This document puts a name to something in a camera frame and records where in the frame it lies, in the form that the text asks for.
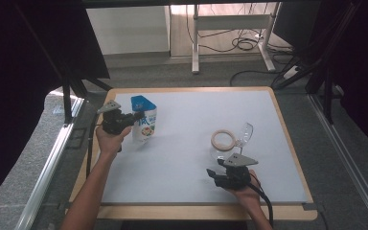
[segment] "white tabletop surface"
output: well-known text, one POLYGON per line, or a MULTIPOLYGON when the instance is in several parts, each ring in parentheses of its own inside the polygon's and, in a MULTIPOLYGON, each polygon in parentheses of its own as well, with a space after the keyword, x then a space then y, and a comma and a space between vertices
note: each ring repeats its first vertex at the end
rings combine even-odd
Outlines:
POLYGON ((236 200, 215 186, 206 169, 221 171, 211 156, 211 135, 218 129, 238 134, 254 126, 242 154, 259 161, 256 171, 272 203, 307 201, 288 140, 268 91, 168 92, 118 94, 131 112, 130 98, 143 95, 157 105, 154 135, 144 144, 123 142, 103 194, 104 203, 222 204, 236 200))

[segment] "gray floor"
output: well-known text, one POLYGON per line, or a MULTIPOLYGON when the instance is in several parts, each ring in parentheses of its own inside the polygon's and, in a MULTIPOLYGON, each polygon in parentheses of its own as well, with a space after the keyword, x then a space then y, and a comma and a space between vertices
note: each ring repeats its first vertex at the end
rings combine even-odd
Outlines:
MULTIPOLYGON (((210 87, 229 86, 235 73, 244 70, 265 71, 260 57, 206 57, 201 59, 199 75, 191 73, 188 58, 170 59, 136 56, 107 57, 111 75, 104 80, 113 87, 210 87)), ((245 73, 234 86, 268 86, 275 75, 245 73)), ((314 221, 275 221, 275 229, 368 229, 368 209, 342 164, 327 133, 305 94, 307 79, 276 91, 276 98, 288 132, 308 181, 318 211, 314 221)), ((85 83, 88 94, 75 132, 57 166, 51 186, 40 206, 33 229, 58 227, 68 206, 67 200, 87 149, 86 134, 93 114, 104 103, 105 92, 85 83), (83 141, 78 139, 85 134, 83 141)), ((0 188, 0 229, 13 229, 27 202, 47 155, 62 125, 62 116, 53 114, 61 98, 48 96, 45 111, 18 164, 0 188)), ((368 139, 352 122, 338 101, 333 101, 335 127, 368 181, 368 139)), ((117 220, 97 221, 96 229, 119 229, 117 220)), ((135 222, 131 229, 146 229, 148 222, 135 222)))

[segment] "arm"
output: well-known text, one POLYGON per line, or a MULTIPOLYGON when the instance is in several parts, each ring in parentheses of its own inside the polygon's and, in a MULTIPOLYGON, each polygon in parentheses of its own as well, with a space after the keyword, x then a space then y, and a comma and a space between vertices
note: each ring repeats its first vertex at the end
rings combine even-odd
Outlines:
MULTIPOLYGON (((256 174, 253 170, 250 170, 250 173, 254 175, 256 174)), ((252 178, 252 184, 256 187, 260 187, 258 181, 252 178)), ((232 193, 237 199, 239 204, 246 210, 249 216, 252 218, 253 223, 257 230, 268 230, 272 229, 270 223, 265 217, 265 213, 261 208, 260 196, 250 189, 249 187, 244 187, 240 190, 228 190, 232 193)))
POLYGON ((101 154, 98 162, 82 185, 60 229, 93 229, 103 198, 104 187, 110 166, 131 127, 125 128, 118 136, 108 134, 102 126, 97 128, 101 154))

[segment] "white wall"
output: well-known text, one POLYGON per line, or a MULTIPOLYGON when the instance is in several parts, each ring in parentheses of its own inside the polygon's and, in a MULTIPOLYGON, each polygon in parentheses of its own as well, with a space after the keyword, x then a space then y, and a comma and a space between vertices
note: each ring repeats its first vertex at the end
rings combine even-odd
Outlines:
POLYGON ((86 11, 103 55, 170 50, 165 7, 86 11))

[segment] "wrist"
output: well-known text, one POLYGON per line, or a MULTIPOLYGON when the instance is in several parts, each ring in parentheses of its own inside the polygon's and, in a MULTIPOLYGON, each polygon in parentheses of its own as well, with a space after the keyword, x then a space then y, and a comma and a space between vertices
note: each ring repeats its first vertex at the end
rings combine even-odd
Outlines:
POLYGON ((247 204, 243 205, 243 208, 247 211, 249 216, 252 217, 253 219, 264 216, 260 201, 248 202, 247 204))
POLYGON ((247 199, 239 200, 240 205, 247 210, 259 210, 261 209, 261 203, 259 199, 247 199))
POLYGON ((105 152, 101 152, 100 158, 98 159, 98 161, 112 164, 115 157, 116 157, 116 152, 106 152, 105 151, 105 152))

